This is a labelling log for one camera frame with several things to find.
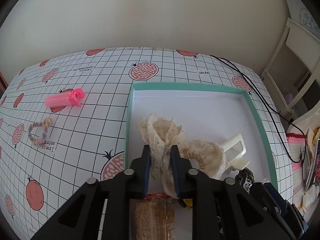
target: braided hair tie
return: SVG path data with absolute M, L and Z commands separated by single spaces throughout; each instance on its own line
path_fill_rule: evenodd
M 34 144 L 34 145 L 43 145 L 44 144 L 44 141 L 47 138 L 48 129 L 49 129 L 51 124 L 52 124 L 52 120 L 50 118 L 46 118 L 42 122 L 34 122 L 34 123 L 29 125 L 28 138 L 30 139 L 32 144 Z M 32 136 L 31 131 L 33 130 L 34 127 L 42 127 L 42 126 L 43 126 L 42 136 L 37 138 L 37 139 L 35 139 Z

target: crocheted blanket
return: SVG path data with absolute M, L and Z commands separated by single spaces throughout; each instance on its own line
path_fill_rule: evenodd
M 287 141 L 289 145 L 289 152 L 292 159 L 298 160 L 301 153 L 301 146 L 304 147 L 304 136 L 301 134 L 288 133 Z M 292 163 L 293 172 L 293 198 L 292 203 L 296 205 L 298 209 L 302 207 L 302 198 L 305 190 L 305 182 L 302 178 L 302 166 L 301 163 Z

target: white wall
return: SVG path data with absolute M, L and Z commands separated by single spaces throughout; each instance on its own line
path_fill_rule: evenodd
M 285 0 L 19 0 L 0 29 L 0 71 L 100 47 L 226 57 L 261 73 L 284 29 Z

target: table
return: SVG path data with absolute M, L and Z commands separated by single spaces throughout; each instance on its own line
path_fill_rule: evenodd
M 275 108 L 259 76 L 235 64 Z M 105 165 L 123 154 L 133 83 L 194 82 L 250 91 L 239 76 L 207 55 L 147 47 L 82 51 L 22 70 L 0 100 L 0 207 L 7 221 L 21 239 L 29 240 L 88 177 L 101 179 Z M 44 105 L 49 94 L 80 87 L 86 93 L 81 107 Z M 253 91 L 250 97 L 274 154 L 278 190 L 292 202 L 291 162 L 260 99 Z M 287 146 L 280 119 L 272 115 Z M 32 146 L 28 126 L 48 117 L 53 123 L 46 144 Z M 42 134 L 42 129 L 33 131 Z

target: pink hair clip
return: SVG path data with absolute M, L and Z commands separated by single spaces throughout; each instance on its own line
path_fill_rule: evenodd
M 68 93 L 60 93 L 52 96 L 48 96 L 44 104 L 46 107 L 54 106 L 81 106 L 78 99 L 84 98 L 85 93 L 82 91 L 82 88 L 77 88 Z

